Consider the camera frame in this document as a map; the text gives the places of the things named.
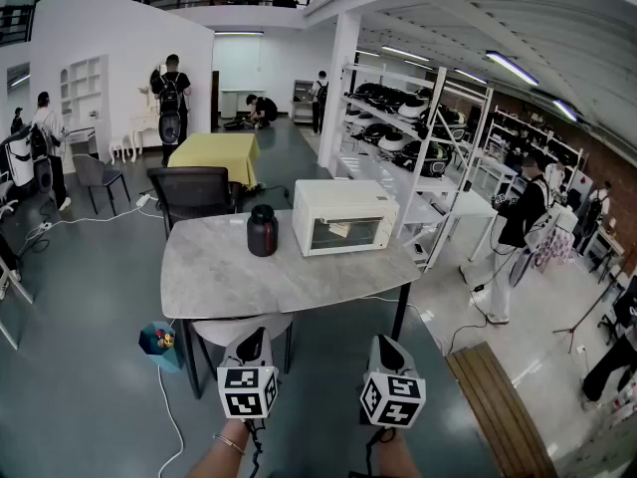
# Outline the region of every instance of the yellow tablecloth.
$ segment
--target yellow tablecloth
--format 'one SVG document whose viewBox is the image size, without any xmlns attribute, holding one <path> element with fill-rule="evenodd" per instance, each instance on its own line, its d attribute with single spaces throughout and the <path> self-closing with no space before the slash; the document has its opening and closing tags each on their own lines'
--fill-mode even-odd
<svg viewBox="0 0 637 478">
<path fill-rule="evenodd" d="M 257 157 L 259 145 L 251 133 L 196 132 L 172 153 L 168 166 L 224 166 L 230 181 L 253 188 L 257 185 Z"/>
</svg>

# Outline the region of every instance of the fluorescent light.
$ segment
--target fluorescent light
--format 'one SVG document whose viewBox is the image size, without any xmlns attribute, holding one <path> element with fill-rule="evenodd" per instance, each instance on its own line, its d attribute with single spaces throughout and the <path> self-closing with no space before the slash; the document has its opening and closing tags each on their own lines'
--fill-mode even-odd
<svg viewBox="0 0 637 478">
<path fill-rule="evenodd" d="M 418 66 L 419 68 L 422 68 L 422 69 L 427 69 L 429 71 L 434 70 L 434 68 L 430 68 L 429 66 L 423 66 L 422 64 L 417 64 L 415 62 L 411 62 L 410 60 L 405 60 L 403 62 L 406 62 L 407 64 L 411 64 L 412 66 Z"/>
<path fill-rule="evenodd" d="M 399 50 L 398 48 L 392 48 L 391 46 L 383 46 L 382 49 L 387 50 L 388 52 L 399 53 L 400 55 L 411 57 L 412 59 L 421 60 L 423 62 L 429 62 L 429 59 L 425 57 L 420 57 L 419 55 L 414 55 L 413 53 L 409 53 L 409 52 L 403 52 L 402 50 Z"/>
<path fill-rule="evenodd" d="M 574 114 L 562 101 L 555 100 L 553 101 L 553 104 L 556 105 L 569 119 L 577 122 L 577 115 Z"/>
<path fill-rule="evenodd" d="M 487 52 L 487 57 L 489 57 L 491 60 L 500 64 L 502 67 L 508 69 L 514 75 L 519 76 L 529 85 L 535 85 L 535 86 L 539 85 L 539 83 L 534 77 L 532 77 L 529 73 L 524 72 L 522 69 L 516 66 L 513 62 L 511 62 L 507 57 L 503 57 L 498 52 Z"/>
<path fill-rule="evenodd" d="M 360 53 L 362 55 L 369 55 L 371 57 L 380 57 L 380 55 L 378 55 L 377 53 L 363 52 L 362 50 L 356 50 L 356 53 Z"/>
<path fill-rule="evenodd" d="M 21 83 L 22 83 L 22 82 L 24 82 L 25 80 L 29 80 L 29 78 L 31 78 L 31 75 L 27 75 L 27 76 L 25 76 L 25 77 L 21 78 L 20 80 L 16 80 L 15 82 L 13 82 L 13 83 L 11 84 L 11 87 L 15 87 L 16 85 L 21 84 Z"/>
<path fill-rule="evenodd" d="M 475 80 L 476 82 L 480 82 L 481 84 L 487 84 L 487 82 L 485 82 L 484 80 L 481 80 L 480 78 L 474 76 L 474 75 L 470 75 L 469 73 L 465 73 L 464 71 L 460 70 L 460 69 L 454 69 L 454 71 L 456 73 L 460 73 L 461 75 L 465 75 L 466 77 L 471 78 L 472 80 Z"/>
<path fill-rule="evenodd" d="M 263 32 L 215 32 L 216 36 L 262 36 Z"/>
</svg>

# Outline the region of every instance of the glass panel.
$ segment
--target glass panel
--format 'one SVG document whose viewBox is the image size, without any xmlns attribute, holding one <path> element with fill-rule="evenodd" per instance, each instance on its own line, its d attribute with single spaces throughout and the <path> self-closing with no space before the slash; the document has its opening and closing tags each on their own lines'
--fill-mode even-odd
<svg viewBox="0 0 637 478">
<path fill-rule="evenodd" d="M 317 218 L 312 235 L 312 249 L 373 244 L 381 221 L 382 217 L 330 220 Z"/>
</svg>

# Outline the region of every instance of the bracelet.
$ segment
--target bracelet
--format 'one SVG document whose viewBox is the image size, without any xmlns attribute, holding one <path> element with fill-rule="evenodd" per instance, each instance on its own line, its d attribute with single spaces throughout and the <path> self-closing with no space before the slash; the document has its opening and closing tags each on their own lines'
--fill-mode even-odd
<svg viewBox="0 0 637 478">
<path fill-rule="evenodd" d="M 214 434 L 212 436 L 213 439 L 219 439 L 220 441 L 225 442 L 228 446 L 230 446 L 231 448 L 236 449 L 239 453 L 241 453 L 242 455 L 245 456 L 246 452 L 243 451 L 239 446 L 237 446 L 234 442 L 232 442 L 230 439 L 228 439 L 227 437 L 224 437 L 221 434 Z"/>
</svg>

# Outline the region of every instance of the wooden plank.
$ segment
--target wooden plank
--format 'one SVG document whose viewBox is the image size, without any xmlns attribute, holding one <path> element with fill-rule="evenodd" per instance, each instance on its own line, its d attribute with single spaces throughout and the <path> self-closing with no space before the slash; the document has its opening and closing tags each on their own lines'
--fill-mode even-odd
<svg viewBox="0 0 637 478">
<path fill-rule="evenodd" d="M 513 473 L 513 466 L 509 459 L 509 456 L 507 455 L 507 452 L 500 442 L 500 438 L 498 437 L 496 429 L 487 416 L 487 413 L 482 408 L 481 403 L 476 397 L 476 394 L 474 393 L 469 380 L 463 372 L 462 367 L 458 363 L 456 355 L 457 353 L 452 356 L 447 356 L 447 364 L 449 365 L 449 368 L 451 369 L 453 375 L 460 383 L 460 387 L 465 394 L 467 401 L 469 401 L 471 409 L 476 415 L 478 424 L 480 425 L 480 428 L 482 428 L 482 431 L 485 434 L 487 441 L 489 442 L 489 447 L 494 454 L 496 462 L 498 462 L 500 469 L 505 475 L 511 476 Z"/>
<path fill-rule="evenodd" d="M 507 377 L 504 380 L 501 374 L 497 370 L 496 361 L 498 359 L 494 356 L 491 348 L 484 344 L 484 348 L 479 350 L 480 358 L 483 360 L 485 366 L 489 370 L 492 375 L 494 384 L 501 391 L 505 402 L 508 404 L 512 413 L 516 417 L 516 421 L 518 426 L 520 427 L 520 431 L 522 432 L 525 441 L 527 442 L 527 447 L 531 451 L 533 461 L 537 466 L 537 474 L 536 476 L 551 476 L 551 474 L 546 474 L 546 470 L 553 469 L 553 464 L 550 461 L 548 454 L 546 453 L 546 448 L 544 446 L 543 441 L 538 440 L 534 435 L 533 431 L 530 428 L 530 424 L 533 425 L 531 418 L 529 417 L 529 413 L 525 408 L 524 404 L 520 400 L 518 396 L 518 392 L 511 384 L 511 381 Z"/>
<path fill-rule="evenodd" d="M 496 384 L 500 379 L 495 379 L 487 369 L 485 362 L 481 358 L 480 348 L 474 347 L 467 349 L 464 351 L 464 355 L 481 382 L 481 387 L 485 392 L 486 398 L 491 405 L 494 406 L 494 414 L 500 421 L 502 427 L 505 428 L 508 439 L 511 440 L 514 447 L 514 452 L 522 463 L 523 470 L 529 473 L 532 472 L 535 476 L 539 476 L 538 473 L 541 470 L 541 466 L 538 466 L 535 462 L 533 452 L 522 433 L 518 420 L 507 399 Z"/>
<path fill-rule="evenodd" d="M 508 466 L 503 466 L 503 472 L 506 476 L 515 476 L 524 471 L 524 467 L 520 460 L 517 458 L 516 452 L 511 444 L 511 440 L 507 437 L 504 428 L 500 424 L 498 417 L 494 413 L 493 406 L 486 398 L 484 391 L 480 385 L 480 381 L 476 377 L 476 374 L 471 369 L 470 364 L 467 362 L 464 352 L 456 353 L 456 360 L 458 365 L 460 366 L 463 374 L 465 375 L 466 386 L 471 390 L 474 396 L 474 401 L 471 402 L 474 411 L 477 408 L 481 408 L 484 412 L 483 423 L 485 426 L 492 427 L 492 437 L 491 443 L 496 445 L 496 448 L 499 448 L 500 460 L 502 462 L 507 462 Z"/>
<path fill-rule="evenodd" d="M 518 395 L 518 392 L 516 391 L 516 389 L 512 385 L 511 380 L 509 379 L 509 376 L 507 375 L 505 370 L 502 368 L 502 365 L 500 364 L 500 362 L 498 361 L 498 359 L 494 355 L 493 350 L 488 345 L 487 345 L 487 356 L 490 357 L 490 360 L 491 360 L 491 363 L 494 366 L 494 369 L 496 370 L 496 372 L 500 376 L 500 378 L 502 380 L 502 383 L 506 385 L 507 390 L 509 391 L 509 393 L 511 395 L 511 398 L 518 405 L 518 409 L 520 410 L 520 412 L 522 413 L 522 415 L 523 415 L 523 417 L 524 417 L 524 419 L 526 421 L 527 428 L 529 429 L 529 432 L 531 433 L 532 438 L 534 438 L 537 441 L 538 452 L 542 456 L 542 460 L 544 461 L 544 465 L 545 465 L 545 468 L 546 468 L 545 476 L 551 477 L 551 478 L 557 478 L 557 472 L 555 471 L 555 466 L 553 465 L 552 460 L 548 456 L 548 452 L 546 451 L 546 447 L 544 445 L 544 442 L 543 442 L 541 436 L 539 435 L 539 432 L 537 431 L 537 427 L 535 426 L 535 424 L 531 420 L 531 417 L 529 416 L 529 412 L 527 411 L 527 408 L 523 404 L 522 399 Z"/>
</svg>

